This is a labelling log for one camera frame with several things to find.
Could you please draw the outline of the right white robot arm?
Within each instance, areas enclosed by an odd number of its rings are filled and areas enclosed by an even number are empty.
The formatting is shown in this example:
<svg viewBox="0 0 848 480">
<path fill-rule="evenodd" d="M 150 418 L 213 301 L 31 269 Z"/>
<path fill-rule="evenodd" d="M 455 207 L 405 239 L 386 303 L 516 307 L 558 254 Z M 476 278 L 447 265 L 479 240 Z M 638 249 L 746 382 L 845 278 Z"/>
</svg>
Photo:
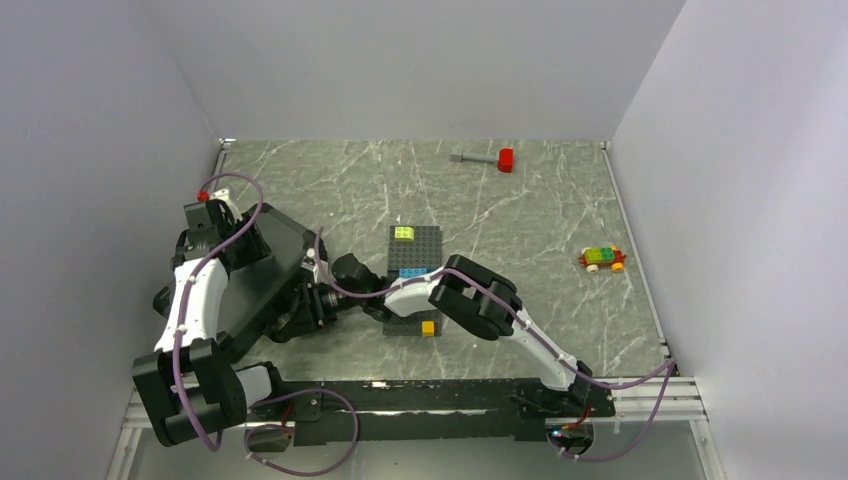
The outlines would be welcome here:
<svg viewBox="0 0 848 480">
<path fill-rule="evenodd" d="M 407 278 L 379 276 L 352 254 L 331 266 L 318 261 L 313 271 L 315 281 L 299 285 L 286 321 L 272 336 L 276 342 L 324 329 L 353 308 L 378 322 L 436 310 L 479 339 L 509 345 L 533 367 L 542 390 L 521 393 L 517 402 L 562 416 L 589 407 L 590 370 L 532 320 L 513 282 L 464 256 Z"/>
</svg>

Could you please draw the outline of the black poker chip case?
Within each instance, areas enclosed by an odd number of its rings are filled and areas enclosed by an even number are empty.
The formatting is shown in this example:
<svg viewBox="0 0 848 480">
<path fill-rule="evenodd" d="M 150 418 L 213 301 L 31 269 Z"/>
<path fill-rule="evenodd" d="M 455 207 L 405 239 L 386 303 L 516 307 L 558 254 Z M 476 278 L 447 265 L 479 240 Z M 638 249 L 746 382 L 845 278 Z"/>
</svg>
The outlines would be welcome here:
<svg viewBox="0 0 848 480">
<path fill-rule="evenodd" d="M 240 361 L 262 337 L 276 342 L 273 334 L 287 319 L 298 286 L 313 282 L 313 266 L 325 264 L 327 252 L 315 232 L 307 229 L 276 208 L 262 203 L 251 207 L 252 219 L 271 255 L 252 265 L 233 269 L 220 305 L 218 332 L 215 339 L 225 357 Z M 171 259 L 172 271 L 181 235 Z M 175 279 L 155 297 L 154 308 L 168 320 L 175 293 Z"/>
</svg>

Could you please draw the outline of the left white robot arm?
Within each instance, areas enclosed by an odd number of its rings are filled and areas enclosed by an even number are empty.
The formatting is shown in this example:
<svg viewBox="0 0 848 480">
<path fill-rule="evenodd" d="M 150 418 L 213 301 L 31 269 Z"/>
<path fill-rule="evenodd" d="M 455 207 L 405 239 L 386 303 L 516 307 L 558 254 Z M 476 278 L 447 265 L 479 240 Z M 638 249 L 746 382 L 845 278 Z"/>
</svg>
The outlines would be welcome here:
<svg viewBox="0 0 848 480">
<path fill-rule="evenodd" d="M 223 293 L 240 264 L 231 246 L 254 220 L 212 197 L 185 206 L 184 213 L 188 228 L 175 255 L 166 327 L 153 353 L 134 361 L 132 378 L 162 445 L 199 439 L 217 451 L 224 430 L 243 423 L 249 408 L 261 419 L 275 419 L 288 394 L 265 365 L 234 370 L 215 339 Z"/>
</svg>

